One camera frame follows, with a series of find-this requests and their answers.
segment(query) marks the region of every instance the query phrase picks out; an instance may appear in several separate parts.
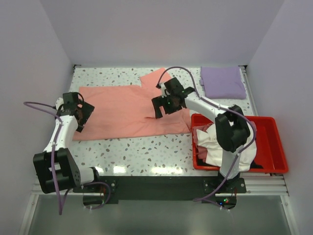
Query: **glass panel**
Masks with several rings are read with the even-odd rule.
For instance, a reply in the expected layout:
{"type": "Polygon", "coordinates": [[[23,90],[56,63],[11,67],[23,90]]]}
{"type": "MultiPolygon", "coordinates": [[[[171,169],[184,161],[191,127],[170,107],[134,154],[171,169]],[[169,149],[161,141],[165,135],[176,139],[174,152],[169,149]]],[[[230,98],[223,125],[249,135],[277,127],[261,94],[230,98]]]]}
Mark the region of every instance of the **glass panel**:
{"type": "Polygon", "coordinates": [[[279,196],[241,196],[230,212],[182,201],[120,201],[90,212],[69,196],[63,215],[56,197],[42,195],[31,235],[289,235],[279,196]]]}

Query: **cable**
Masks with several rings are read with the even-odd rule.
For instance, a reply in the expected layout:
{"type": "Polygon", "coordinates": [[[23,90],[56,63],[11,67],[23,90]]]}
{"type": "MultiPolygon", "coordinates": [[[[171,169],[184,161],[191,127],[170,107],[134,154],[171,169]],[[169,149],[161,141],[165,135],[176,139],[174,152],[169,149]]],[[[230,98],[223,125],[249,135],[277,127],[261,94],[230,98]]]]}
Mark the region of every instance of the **cable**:
{"type": "Polygon", "coordinates": [[[172,67],[167,68],[167,69],[161,74],[161,76],[160,76],[160,78],[159,78],[159,80],[158,80],[158,82],[157,82],[157,84],[156,84],[156,87],[159,87],[159,86],[160,86],[160,81],[161,81],[162,77],[164,76],[164,74],[165,74],[168,70],[171,70],[171,69],[181,69],[181,70],[185,70],[185,71],[189,74],[189,76],[191,77],[192,83],[194,84],[195,92],[197,93],[197,96],[200,98],[200,94],[199,94],[199,92],[198,92],[198,90],[197,90],[196,83],[195,83],[195,80],[194,80],[194,77],[193,77],[191,71],[189,71],[188,69],[186,69],[186,68],[184,68],[184,67],[182,67],[182,66],[172,66],[172,67]]]}
{"type": "Polygon", "coordinates": [[[105,195],[106,195],[106,187],[101,187],[100,188],[100,198],[102,199],[102,202],[104,202],[104,198],[105,198],[105,195]]]}
{"type": "Polygon", "coordinates": [[[52,172],[52,179],[53,179],[53,183],[54,183],[54,188],[55,188],[55,192],[57,194],[57,199],[58,199],[58,204],[59,204],[59,215],[62,215],[62,210],[63,210],[63,206],[64,206],[64,202],[65,202],[65,199],[66,199],[66,196],[69,192],[69,189],[66,191],[65,195],[64,195],[64,198],[63,200],[61,199],[61,195],[60,195],[60,190],[59,190],[59,185],[58,185],[58,181],[57,181],[57,176],[56,176],[56,172],[55,172],[55,165],[54,165],[54,153],[55,153],[55,142],[58,138],[58,135],[61,131],[61,127],[62,127],[62,120],[59,116],[57,116],[56,114],[54,114],[53,112],[50,112],[48,110],[45,110],[45,109],[41,109],[41,108],[38,108],[36,106],[33,106],[31,104],[38,104],[38,105],[42,105],[42,106],[47,106],[47,107],[51,107],[50,105],[47,105],[47,104],[42,104],[42,103],[38,103],[38,102],[24,102],[24,105],[30,107],[30,108],[33,108],[33,109],[36,109],[36,110],[39,110],[39,111],[42,111],[42,112],[45,112],[47,114],[50,114],[52,116],[54,116],[56,119],[59,120],[60,124],[58,126],[58,129],[54,135],[54,138],[53,138],[53,144],[52,144],[52,150],[51,150],[51,172],[52,172]]]}
{"type": "Polygon", "coordinates": [[[83,98],[83,95],[82,94],[80,94],[79,92],[77,92],[78,94],[79,94],[79,96],[82,98],[82,101],[83,101],[83,103],[85,103],[85,100],[84,100],[84,98],[83,98]]]}
{"type": "Polygon", "coordinates": [[[61,104],[58,108],[58,111],[60,111],[62,109],[62,107],[64,106],[64,104],[61,104]]]}
{"type": "MultiPolygon", "coordinates": [[[[256,129],[255,129],[255,127],[252,125],[251,121],[249,121],[244,115],[242,115],[242,114],[240,114],[240,113],[237,113],[236,111],[233,111],[233,110],[231,110],[231,109],[227,109],[227,108],[220,107],[220,106],[218,106],[218,105],[216,105],[216,104],[214,104],[214,103],[212,103],[212,102],[210,102],[210,101],[204,99],[202,96],[200,96],[200,94],[199,94],[199,92],[198,92],[198,89],[197,89],[197,87],[196,87],[195,79],[194,79],[192,73],[191,73],[188,69],[186,69],[186,68],[184,68],[184,67],[181,67],[181,66],[173,66],[173,67],[167,68],[167,69],[161,74],[160,79],[158,80],[156,87],[159,87],[159,84],[160,84],[160,81],[161,81],[163,75],[164,75],[168,70],[171,70],[171,69],[182,69],[182,70],[185,70],[185,71],[190,75],[191,80],[192,80],[192,83],[193,83],[194,88],[195,88],[195,92],[196,92],[197,96],[199,97],[199,99],[201,99],[202,101],[204,101],[205,103],[207,103],[207,104],[209,104],[209,105],[212,105],[213,107],[215,107],[215,108],[217,108],[217,109],[221,109],[221,110],[228,111],[228,112],[231,112],[231,113],[233,113],[233,114],[238,115],[239,117],[243,118],[243,119],[251,126],[252,131],[253,131],[252,140],[251,140],[246,146],[244,146],[244,147],[239,151],[239,153],[242,153],[245,149],[247,149],[250,145],[252,145],[252,143],[253,143],[253,142],[255,141],[255,139],[256,139],[256,129]]],[[[206,195],[205,197],[203,197],[203,198],[195,198],[193,201],[198,202],[198,201],[206,200],[207,198],[209,198],[210,196],[212,196],[213,194],[215,194],[215,193],[223,186],[223,184],[226,182],[226,180],[227,180],[228,176],[230,175],[231,170],[233,169],[233,167],[234,167],[234,165],[235,165],[237,159],[238,159],[238,155],[236,155],[236,157],[235,157],[235,159],[234,159],[232,165],[231,165],[230,168],[229,168],[228,173],[226,174],[226,176],[224,177],[224,179],[222,180],[222,182],[220,183],[220,185],[218,185],[215,190],[213,190],[210,194],[206,195]]]]}
{"type": "Polygon", "coordinates": [[[235,198],[237,198],[237,188],[235,188],[235,189],[233,190],[233,192],[231,193],[231,196],[230,196],[230,197],[232,197],[234,193],[235,193],[235,198]]]}
{"type": "Polygon", "coordinates": [[[217,186],[216,189],[214,189],[211,193],[209,193],[208,195],[202,197],[202,198],[195,198],[193,201],[194,202],[199,202],[199,201],[202,201],[202,200],[205,200],[207,198],[209,198],[210,196],[214,195],[218,190],[220,190],[220,188],[223,186],[223,184],[226,182],[227,178],[229,177],[230,173],[231,173],[231,170],[233,169],[237,159],[238,159],[238,155],[235,156],[235,159],[233,161],[233,163],[231,164],[230,168],[229,168],[229,171],[227,172],[227,174],[225,175],[224,179],[222,180],[222,182],[220,183],[220,185],[217,186]]]}
{"type": "Polygon", "coordinates": [[[89,185],[104,185],[108,189],[108,196],[107,196],[107,199],[102,204],[100,204],[100,205],[98,205],[96,207],[86,207],[86,208],[91,209],[91,210],[95,210],[95,209],[99,209],[99,208],[103,207],[105,204],[107,204],[107,202],[109,201],[109,199],[111,197],[111,188],[110,188],[110,186],[108,184],[104,183],[104,182],[91,182],[91,183],[84,184],[84,186],[89,186],[89,185]]]}

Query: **speckled tabletop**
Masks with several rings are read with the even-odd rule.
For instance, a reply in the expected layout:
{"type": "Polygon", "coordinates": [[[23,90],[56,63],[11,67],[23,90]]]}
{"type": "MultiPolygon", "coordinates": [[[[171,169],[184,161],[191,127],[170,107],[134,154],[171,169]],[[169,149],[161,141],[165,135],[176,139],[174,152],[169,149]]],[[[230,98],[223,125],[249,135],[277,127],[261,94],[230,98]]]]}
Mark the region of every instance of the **speckled tabletop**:
{"type": "MultiPolygon", "coordinates": [[[[141,85],[139,78],[158,68],[76,68],[70,91],[81,86],[141,85]]],[[[201,94],[200,68],[189,68],[201,94]]],[[[184,87],[192,86],[185,71],[173,69],[169,74],[176,76],[184,87]]],[[[232,106],[239,105],[245,115],[252,116],[250,100],[216,99],[232,106]]],[[[195,170],[192,164],[191,134],[163,135],[130,139],[99,141],[73,141],[70,151],[79,167],[95,166],[100,175],[126,176],[208,176],[216,174],[195,170]]]]}

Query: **red plastic bin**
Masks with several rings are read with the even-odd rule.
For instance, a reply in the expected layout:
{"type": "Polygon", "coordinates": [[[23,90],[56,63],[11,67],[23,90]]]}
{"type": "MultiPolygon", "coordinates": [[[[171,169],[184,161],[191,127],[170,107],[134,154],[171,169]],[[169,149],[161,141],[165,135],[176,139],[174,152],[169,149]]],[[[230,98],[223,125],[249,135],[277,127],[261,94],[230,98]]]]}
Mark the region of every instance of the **red plastic bin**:
{"type": "MultiPolygon", "coordinates": [[[[250,168],[249,172],[261,173],[287,173],[288,165],[285,153],[279,138],[276,122],[271,117],[254,117],[247,116],[253,121],[257,128],[256,146],[257,153],[255,163],[261,165],[263,169],[250,168]]],[[[201,114],[193,114],[191,116],[191,127],[203,126],[212,123],[209,119],[201,114]]],[[[193,165],[195,169],[200,170],[219,170],[217,166],[212,166],[198,159],[198,149],[192,141],[193,165]]]]}

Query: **white wall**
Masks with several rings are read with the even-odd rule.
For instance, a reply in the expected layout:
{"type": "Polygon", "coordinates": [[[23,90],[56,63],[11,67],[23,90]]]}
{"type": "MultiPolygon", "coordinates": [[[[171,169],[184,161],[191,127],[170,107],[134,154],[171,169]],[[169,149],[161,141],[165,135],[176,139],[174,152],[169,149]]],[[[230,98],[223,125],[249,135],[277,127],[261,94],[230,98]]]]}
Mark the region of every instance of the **white wall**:
{"type": "Polygon", "coordinates": [[[41,0],[71,62],[246,65],[284,0],[41,0]]]}
{"type": "Polygon", "coordinates": [[[38,0],[0,2],[0,234],[18,232],[35,179],[32,158],[53,118],[23,106],[53,104],[67,90],[71,63],[38,0]]]}
{"type": "Polygon", "coordinates": [[[313,1],[286,0],[248,65],[260,115],[278,125],[286,174],[301,234],[312,234],[313,1]]]}

